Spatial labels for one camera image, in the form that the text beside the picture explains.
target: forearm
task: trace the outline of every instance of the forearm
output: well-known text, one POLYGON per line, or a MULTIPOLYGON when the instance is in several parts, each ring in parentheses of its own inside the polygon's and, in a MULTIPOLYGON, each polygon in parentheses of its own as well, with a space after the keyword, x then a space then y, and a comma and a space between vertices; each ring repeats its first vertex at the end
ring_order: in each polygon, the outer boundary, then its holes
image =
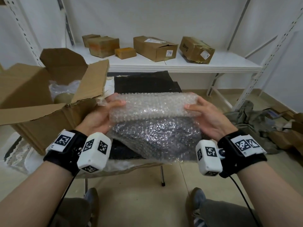
POLYGON ((46 226, 72 180, 66 169, 45 161, 0 202, 3 226, 46 226))
POLYGON ((264 227, 303 226, 303 197, 267 162, 237 173, 264 227))

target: finger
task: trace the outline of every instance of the finger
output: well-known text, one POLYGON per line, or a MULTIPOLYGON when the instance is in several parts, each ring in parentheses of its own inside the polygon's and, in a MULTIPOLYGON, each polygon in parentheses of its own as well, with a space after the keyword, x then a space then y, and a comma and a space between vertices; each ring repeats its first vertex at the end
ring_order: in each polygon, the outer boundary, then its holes
POLYGON ((106 102, 109 103, 109 102, 115 100, 115 98, 117 97, 117 95, 119 95, 119 94, 115 92, 114 94, 111 94, 110 96, 106 97, 105 98, 106 102))
POLYGON ((126 104, 125 100, 114 100, 114 101, 109 102, 105 107, 107 110, 110 110, 115 107, 122 107, 125 104, 126 104))
POLYGON ((198 96, 198 103, 201 104, 202 106, 206 106, 207 104, 209 104, 209 102, 203 99, 201 96, 198 96))
POLYGON ((201 112, 201 113, 205 112, 205 107, 201 106, 201 105, 197 105, 197 104, 186 104, 184 106, 184 108, 189 111, 197 111, 197 112, 201 112))

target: crumpled cloth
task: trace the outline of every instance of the crumpled cloth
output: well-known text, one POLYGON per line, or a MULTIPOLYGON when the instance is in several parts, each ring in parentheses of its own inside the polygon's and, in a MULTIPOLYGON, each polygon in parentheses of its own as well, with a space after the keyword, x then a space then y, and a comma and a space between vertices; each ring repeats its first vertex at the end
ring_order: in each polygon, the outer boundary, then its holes
POLYGON ((239 111, 227 112, 224 115, 238 129, 251 135, 268 154, 278 154, 282 150, 267 137, 271 131, 276 131, 275 122, 265 116, 266 110, 254 111, 254 104, 246 100, 239 111))

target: gray fabric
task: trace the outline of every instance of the gray fabric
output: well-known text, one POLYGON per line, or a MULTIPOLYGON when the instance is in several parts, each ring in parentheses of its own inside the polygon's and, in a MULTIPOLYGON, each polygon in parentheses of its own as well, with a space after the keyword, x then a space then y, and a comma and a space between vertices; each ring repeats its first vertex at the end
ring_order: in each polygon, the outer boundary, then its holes
POLYGON ((83 198, 64 198, 51 227, 86 227, 92 211, 83 198))
MULTIPOLYGON (((254 216, 262 226, 256 212, 254 216)), ((200 216, 207 227, 256 227, 247 207, 206 199, 200 204, 200 216)))
POLYGON ((276 131, 275 122, 265 116, 266 110, 254 111, 254 104, 246 100, 239 111, 227 112, 224 115, 238 129, 251 135, 268 154, 277 154, 277 146, 267 137, 271 131, 276 131))

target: open cardboard box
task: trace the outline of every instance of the open cardboard box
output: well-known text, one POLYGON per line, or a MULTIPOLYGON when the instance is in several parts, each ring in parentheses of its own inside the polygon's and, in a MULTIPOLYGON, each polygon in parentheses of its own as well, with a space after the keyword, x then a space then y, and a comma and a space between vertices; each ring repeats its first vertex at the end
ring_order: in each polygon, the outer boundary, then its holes
POLYGON ((45 67, 15 64, 0 75, 0 125, 12 127, 38 153, 63 130, 74 129, 102 96, 109 61, 87 65, 84 58, 69 49, 43 49, 45 67), (49 81, 68 85, 81 80, 69 105, 54 104, 49 81))

